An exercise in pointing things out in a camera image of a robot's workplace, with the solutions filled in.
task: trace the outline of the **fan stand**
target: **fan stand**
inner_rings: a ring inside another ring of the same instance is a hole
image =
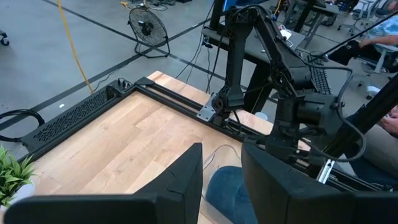
[[[167,36],[164,37],[164,39],[165,39],[165,41],[166,41],[165,44],[167,45],[167,53],[166,53],[165,55],[148,56],[148,55],[143,54],[143,53],[141,52],[140,48],[141,48],[141,45],[142,45],[143,43],[142,43],[142,41],[139,41],[139,40],[138,40],[138,36],[137,36],[136,32],[134,31],[134,29],[133,29],[132,31],[133,31],[134,35],[136,36],[136,39],[137,39],[137,40],[136,40],[136,47],[134,48],[134,51],[135,51],[137,54],[139,54],[139,55],[141,55],[141,56],[145,56],[146,58],[159,58],[159,57],[167,57],[167,56],[169,56],[169,54],[170,54],[169,37],[167,37]],[[161,43],[161,44],[158,44],[158,45],[153,46],[153,47],[150,47],[150,48],[152,48],[152,50],[154,50],[155,48],[161,47],[161,46],[163,46],[163,45],[164,45],[164,44]]]

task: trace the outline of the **person's arm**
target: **person's arm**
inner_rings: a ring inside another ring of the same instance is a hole
[[[364,47],[369,44],[396,45],[398,44],[398,35],[387,35],[385,37],[376,37],[371,40],[362,40],[362,42],[359,43],[359,47]]]
[[[383,117],[380,120],[380,126],[388,133],[398,135],[398,118]]]

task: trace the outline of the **potted plant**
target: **potted plant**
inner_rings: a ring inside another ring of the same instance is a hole
[[[35,187],[31,181],[33,175],[32,158],[19,163],[15,157],[0,146],[0,209],[5,211],[18,200],[32,196]]]

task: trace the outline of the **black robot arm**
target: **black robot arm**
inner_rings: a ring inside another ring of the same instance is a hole
[[[278,91],[278,104],[274,127],[264,138],[268,153],[283,161],[300,157],[297,144],[305,134],[331,134],[337,132],[341,121],[337,115],[337,97],[321,94],[311,79],[306,63],[287,46],[272,16],[260,6],[230,9],[226,14],[223,36],[227,35],[228,59],[224,87],[206,104],[212,113],[207,121],[218,126],[227,125],[229,115],[243,107],[241,75],[246,39],[256,30],[262,47],[270,60],[270,69],[264,78]],[[310,132],[300,132],[300,124],[310,127]]]

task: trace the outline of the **wheel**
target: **wheel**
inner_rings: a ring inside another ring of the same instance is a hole
[[[10,42],[6,38],[4,38],[0,40],[0,44],[2,44],[3,46],[8,46],[10,45]]]

